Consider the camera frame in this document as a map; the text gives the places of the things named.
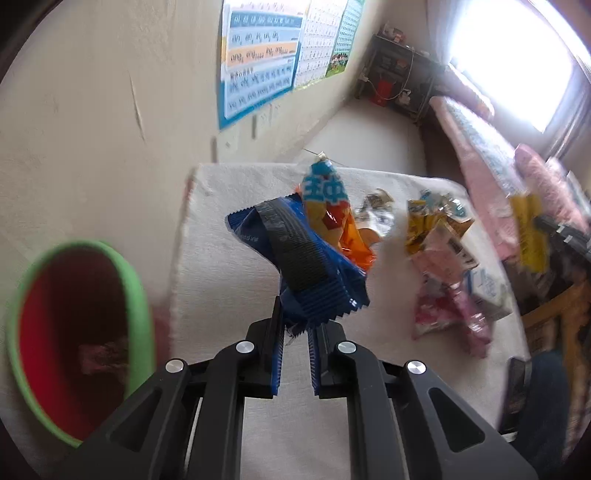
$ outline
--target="educational chart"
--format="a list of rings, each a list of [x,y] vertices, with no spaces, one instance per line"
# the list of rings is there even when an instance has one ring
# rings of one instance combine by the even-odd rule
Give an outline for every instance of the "educational chart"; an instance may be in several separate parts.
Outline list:
[[[220,128],[293,88],[310,0],[225,0],[218,92]]]
[[[304,30],[294,87],[325,77],[347,0],[311,0]]]
[[[357,32],[359,20],[361,20],[364,3],[365,0],[349,0],[347,2],[343,18],[340,22],[335,49],[330,58],[328,71],[326,72],[327,77],[345,71],[345,67],[349,61],[349,54],[353,47],[355,32]]]
[[[220,129],[295,87],[344,71],[364,3],[224,0]]]

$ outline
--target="snack package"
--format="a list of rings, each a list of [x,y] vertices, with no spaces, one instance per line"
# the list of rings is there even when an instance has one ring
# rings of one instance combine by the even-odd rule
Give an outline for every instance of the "snack package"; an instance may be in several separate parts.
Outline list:
[[[460,238],[474,223],[464,206],[450,194],[440,195],[423,190],[419,200],[408,201],[406,250],[409,255],[419,251],[425,237],[439,220],[444,220]]]
[[[411,259],[419,271],[447,285],[460,283],[467,270],[478,266],[474,256],[442,219],[428,233]]]
[[[445,286],[433,277],[423,278],[414,310],[414,337],[445,330],[460,321],[461,315]]]
[[[355,223],[365,245],[381,241],[394,226],[394,199],[382,189],[376,189],[363,200],[363,205],[355,212]]]
[[[450,193],[439,194],[431,190],[421,191],[421,200],[427,202],[427,207],[431,212],[439,212],[445,221],[461,237],[474,223],[474,218],[468,216],[466,208],[462,203],[451,196]]]
[[[519,263],[533,273],[545,273],[549,266],[547,238],[534,225],[534,218],[542,214],[540,198],[513,195],[509,202],[519,230]]]
[[[231,213],[226,221],[281,274],[281,305],[292,335],[369,305],[365,272],[312,230],[297,193]]]
[[[491,327],[486,318],[461,284],[449,287],[448,292],[462,318],[460,328],[466,350],[472,356],[486,358],[492,341]]]
[[[357,230],[345,185],[326,155],[316,158],[301,185],[308,223],[322,240],[367,271],[375,256]]]
[[[477,267],[467,271],[464,286],[489,322],[500,320],[511,313],[509,288],[486,268]]]
[[[414,337],[458,325],[466,351],[485,358],[492,340],[491,328],[465,286],[444,285],[425,275],[415,306]]]

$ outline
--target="yellow snack bag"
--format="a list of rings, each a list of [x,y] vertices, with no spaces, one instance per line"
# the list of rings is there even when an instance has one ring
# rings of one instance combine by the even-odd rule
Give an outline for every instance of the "yellow snack bag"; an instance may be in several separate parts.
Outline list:
[[[542,213],[540,199],[533,194],[509,197],[519,233],[519,261],[535,273],[548,269],[545,235],[534,226],[534,217]]]

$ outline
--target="window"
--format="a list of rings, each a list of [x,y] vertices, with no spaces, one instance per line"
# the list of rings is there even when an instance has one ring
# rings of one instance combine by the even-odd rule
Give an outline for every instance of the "window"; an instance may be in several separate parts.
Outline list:
[[[495,102],[544,132],[568,87],[571,55],[519,0],[472,0],[453,39],[459,70]]]

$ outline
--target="wall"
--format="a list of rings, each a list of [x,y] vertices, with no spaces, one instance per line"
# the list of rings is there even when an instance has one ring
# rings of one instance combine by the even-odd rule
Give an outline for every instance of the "wall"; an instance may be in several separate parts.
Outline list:
[[[0,305],[36,255],[72,237],[110,242],[152,299],[165,294],[184,181],[218,133],[221,6],[64,0],[29,38],[0,85]],[[235,160],[285,155],[338,108],[384,6],[366,2],[343,74],[280,99],[256,141],[241,122]]]
[[[385,20],[406,34],[407,44],[432,52],[427,29],[426,0],[390,0]]]

